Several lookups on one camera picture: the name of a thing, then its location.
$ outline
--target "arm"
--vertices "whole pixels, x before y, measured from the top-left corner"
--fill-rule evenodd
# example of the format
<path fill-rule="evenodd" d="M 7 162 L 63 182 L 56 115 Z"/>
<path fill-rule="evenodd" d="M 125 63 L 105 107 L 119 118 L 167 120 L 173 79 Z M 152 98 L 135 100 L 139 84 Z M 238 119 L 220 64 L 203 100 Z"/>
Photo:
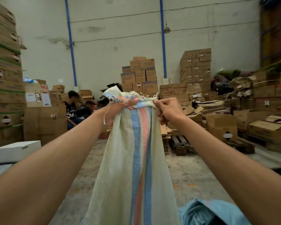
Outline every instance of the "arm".
<path fill-rule="evenodd" d="M 130 100 L 127 106 L 135 105 Z M 49 224 L 106 124 L 126 105 L 112 103 L 0 176 L 0 225 Z"/>
<path fill-rule="evenodd" d="M 176 98 L 155 101 L 155 105 L 161 110 L 158 115 L 162 124 L 169 120 L 183 132 L 252 225 L 281 225 L 279 174 L 232 149 L 186 117 Z"/>
<path fill-rule="evenodd" d="M 71 119 L 69 119 L 68 117 L 67 117 L 67 121 L 69 122 L 69 123 L 71 123 L 73 126 L 76 126 L 77 124 L 75 124 Z"/>

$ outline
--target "wooden pallet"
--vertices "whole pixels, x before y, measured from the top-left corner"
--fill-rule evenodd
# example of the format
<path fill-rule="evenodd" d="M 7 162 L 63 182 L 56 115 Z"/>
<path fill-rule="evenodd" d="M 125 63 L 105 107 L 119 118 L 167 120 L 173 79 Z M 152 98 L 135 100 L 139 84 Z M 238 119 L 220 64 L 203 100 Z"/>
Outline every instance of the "wooden pallet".
<path fill-rule="evenodd" d="M 237 151 L 244 154 L 254 154 L 255 153 L 255 145 L 250 141 L 237 137 L 237 141 L 226 141 L 230 147 L 235 148 Z"/>
<path fill-rule="evenodd" d="M 172 137 L 172 148 L 174 149 L 177 156 L 184 156 L 187 153 L 196 154 L 196 151 L 189 144 L 184 136 L 171 136 Z"/>
<path fill-rule="evenodd" d="M 269 142 L 267 139 L 262 139 L 260 137 L 247 133 L 241 133 L 241 136 L 246 140 L 264 146 L 269 151 L 281 152 L 281 144 L 272 143 Z"/>

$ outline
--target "concrete floor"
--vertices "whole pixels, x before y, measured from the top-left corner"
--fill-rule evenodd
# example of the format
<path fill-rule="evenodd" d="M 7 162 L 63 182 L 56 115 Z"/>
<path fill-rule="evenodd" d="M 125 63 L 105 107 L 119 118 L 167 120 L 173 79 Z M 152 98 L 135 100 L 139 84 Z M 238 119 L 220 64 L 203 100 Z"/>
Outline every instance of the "concrete floor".
<path fill-rule="evenodd" d="M 80 224 L 90 202 L 106 141 L 97 141 L 50 225 Z M 250 155 L 252 159 L 269 168 L 281 167 L 281 153 L 268 151 L 259 145 L 257 147 L 256 153 Z M 186 204 L 195 197 L 233 203 L 227 192 L 197 155 L 167 155 L 166 160 L 178 206 Z"/>

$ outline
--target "warehouse wall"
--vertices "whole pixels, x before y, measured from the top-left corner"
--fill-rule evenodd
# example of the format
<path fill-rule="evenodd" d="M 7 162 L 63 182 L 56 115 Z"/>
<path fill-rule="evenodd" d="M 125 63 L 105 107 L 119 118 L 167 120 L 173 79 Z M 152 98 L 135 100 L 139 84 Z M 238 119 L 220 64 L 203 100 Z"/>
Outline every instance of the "warehouse wall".
<path fill-rule="evenodd" d="M 212 74 L 259 66 L 258 0 L 166 0 L 165 34 L 170 83 L 179 81 L 185 50 L 212 48 Z M 78 84 L 98 98 L 120 82 L 132 56 L 155 58 L 163 78 L 159 0 L 69 0 Z"/>
<path fill-rule="evenodd" d="M 22 50 L 23 74 L 44 79 L 49 88 L 62 79 L 66 89 L 74 86 L 64 0 L 0 0 L 15 14 Z"/>

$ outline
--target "white polypropylene sack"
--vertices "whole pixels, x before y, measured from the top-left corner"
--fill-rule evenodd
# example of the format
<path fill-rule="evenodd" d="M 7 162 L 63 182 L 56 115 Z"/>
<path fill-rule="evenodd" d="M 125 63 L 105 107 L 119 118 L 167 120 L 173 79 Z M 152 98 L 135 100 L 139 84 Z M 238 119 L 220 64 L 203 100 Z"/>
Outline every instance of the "white polypropylene sack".
<path fill-rule="evenodd" d="M 113 121 L 83 225 L 180 225 L 153 98 L 116 86 L 104 95 L 141 100 Z"/>

